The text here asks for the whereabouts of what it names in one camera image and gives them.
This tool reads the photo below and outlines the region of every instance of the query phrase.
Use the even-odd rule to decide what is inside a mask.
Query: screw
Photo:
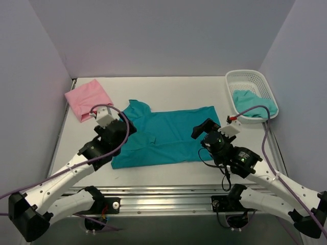
[[[214,200],[214,201],[213,201],[213,206],[214,206],[214,207],[218,207],[218,206],[219,206],[219,202],[218,202],[217,200]]]
[[[118,202],[114,202],[114,203],[112,204],[112,207],[113,207],[114,210],[119,209],[119,203],[118,203]]]

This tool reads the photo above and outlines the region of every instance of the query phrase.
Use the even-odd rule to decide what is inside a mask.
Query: teal shirt
[[[192,139],[193,127],[207,118],[220,124],[213,106],[151,112],[147,104],[130,100],[124,113],[134,123],[137,132],[128,138],[121,153],[114,157],[111,162],[114,169],[200,161],[198,150],[205,133],[196,140]],[[207,151],[201,152],[201,158],[204,161],[212,160]]]
[[[270,112],[270,116],[277,113],[278,109],[273,100],[258,97],[250,90],[235,90],[233,93],[233,101],[238,112],[245,111],[253,106],[266,106]],[[244,113],[247,117],[268,118],[268,113],[264,108],[255,108]]]

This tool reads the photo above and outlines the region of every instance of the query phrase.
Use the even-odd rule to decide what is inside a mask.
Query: black bracket
[[[213,195],[211,197],[211,205],[213,212],[245,212],[248,210],[242,205],[231,205],[227,199],[227,195]]]
[[[218,129],[220,129],[220,126],[216,124],[212,119],[208,118],[199,126],[193,127],[191,137],[193,139],[197,139],[203,132],[209,133],[211,131],[217,131]]]
[[[327,191],[318,193],[320,202],[318,208],[312,208],[311,212],[315,215],[318,221],[324,226],[327,219]],[[311,216],[303,217],[295,209],[288,213],[294,221],[294,227],[304,235],[318,239],[321,236],[321,230],[311,218]]]
[[[106,205],[108,206],[108,209],[105,214],[118,214],[120,212],[121,199],[118,197],[104,198],[104,200],[100,202],[95,201],[94,205],[96,208],[93,208],[92,206],[89,210],[81,211],[79,214],[102,214],[102,210]]]
[[[9,196],[9,219],[16,226],[27,242],[32,242],[43,235],[50,226],[50,215],[41,215],[25,199],[26,194],[16,192]]]
[[[133,122],[128,119],[129,135],[136,132],[136,127]],[[103,156],[113,149],[117,148],[124,140],[126,136],[127,126],[124,121],[114,120],[105,128],[99,125],[94,128],[94,131],[98,134],[92,141],[86,143],[81,149],[79,149],[78,155],[83,155],[86,159],[90,160],[96,157]],[[103,159],[89,163],[97,171],[104,164],[110,162],[112,157],[119,155],[121,150],[119,149],[110,156]]]

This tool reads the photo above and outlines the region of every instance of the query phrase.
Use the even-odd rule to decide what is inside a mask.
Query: metal frame
[[[71,89],[74,89],[77,79],[73,79]],[[66,105],[65,115],[52,157],[48,176],[51,175],[69,106]],[[276,169],[287,175],[283,158],[278,144],[271,130],[268,132],[267,142],[272,152]],[[257,184],[248,185],[261,193],[273,194]],[[212,212],[211,196],[226,195],[220,184],[195,186],[97,186],[106,197],[121,198],[121,208],[118,216],[172,216],[172,215],[215,215]],[[72,195],[80,187],[72,187],[63,196]],[[304,244],[317,244],[317,240],[302,235]]]

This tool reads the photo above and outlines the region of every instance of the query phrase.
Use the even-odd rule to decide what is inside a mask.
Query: teal t-shirt
[[[137,132],[128,138],[121,153],[113,158],[111,166],[114,169],[200,161],[198,150],[205,133],[198,139],[192,139],[193,127],[207,118],[220,124],[213,106],[151,112],[147,104],[130,100],[124,113],[134,123]],[[204,161],[212,160],[207,151],[201,152],[201,158]]]

